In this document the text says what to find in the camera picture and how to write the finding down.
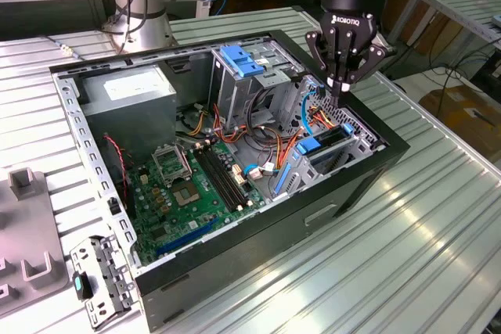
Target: open computer tower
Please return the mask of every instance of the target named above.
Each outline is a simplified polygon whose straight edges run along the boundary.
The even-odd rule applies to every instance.
[[[71,252],[94,329],[151,331],[350,210],[409,146],[281,31],[51,69],[112,235]]]

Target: red wire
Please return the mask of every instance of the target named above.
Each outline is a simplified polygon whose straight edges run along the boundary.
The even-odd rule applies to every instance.
[[[328,125],[321,117],[317,117],[316,115],[313,116],[316,120],[320,121],[323,125],[325,125],[327,128],[331,129],[331,126]]]
[[[120,160],[120,164],[122,167],[122,180],[124,181],[124,199],[127,198],[127,182],[125,181],[125,165],[124,165],[124,158],[122,156],[122,151],[120,149],[120,146],[110,137],[110,136],[103,136],[103,138],[109,142],[111,142],[111,145],[114,146],[115,150],[117,150],[118,154],[118,159]]]

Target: wire bundle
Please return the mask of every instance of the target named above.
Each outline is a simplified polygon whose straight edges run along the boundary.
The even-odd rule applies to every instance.
[[[200,131],[202,130],[202,126],[204,125],[204,116],[206,115],[206,113],[204,111],[200,111],[200,118],[198,120],[198,125],[196,126],[196,128],[191,131],[190,133],[187,133],[188,136],[196,136],[200,133]]]
[[[125,199],[127,198],[127,179],[125,178],[125,163],[124,163],[124,157],[122,156],[122,149],[110,136],[104,135],[103,138],[107,140],[111,145],[113,145],[113,147],[117,151],[118,159],[120,160],[120,165],[122,169],[122,180],[124,181],[124,199]]]

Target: yellow wire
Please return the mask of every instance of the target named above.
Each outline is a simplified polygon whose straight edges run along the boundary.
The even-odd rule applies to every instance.
[[[268,127],[263,127],[263,129],[268,129],[270,130],[271,132],[273,132],[276,136],[276,159],[275,159],[275,166],[276,166],[276,169],[279,170],[280,169],[280,166],[279,166],[279,156],[280,156],[280,152],[282,151],[282,148],[281,148],[281,138],[280,138],[280,135],[272,128],[268,128]]]
[[[195,136],[200,133],[202,130],[202,124],[204,122],[204,113],[200,113],[200,119],[198,120],[198,125],[196,126],[195,130],[188,133],[189,136]]]
[[[320,113],[323,115],[323,119],[328,123],[328,125],[332,125],[333,127],[336,127],[332,122],[329,120],[327,117],[326,113],[323,112],[323,110],[320,110]]]

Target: ridged metal surface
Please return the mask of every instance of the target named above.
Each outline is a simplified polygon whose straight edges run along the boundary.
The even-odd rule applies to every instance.
[[[285,30],[305,47],[314,23],[292,9],[173,23],[181,43]],[[55,37],[90,59],[97,32]],[[68,63],[41,38],[0,42],[0,167],[47,174],[63,252],[106,234],[47,71]],[[501,306],[499,172],[377,75],[355,94],[411,149],[356,208],[165,330],[480,332]],[[68,272],[73,273],[71,262]],[[0,332],[90,332],[71,286],[0,321]],[[139,307],[106,333],[147,332]]]
[[[501,38],[501,28],[491,22],[493,16],[501,15],[501,0],[423,1],[487,42]]]

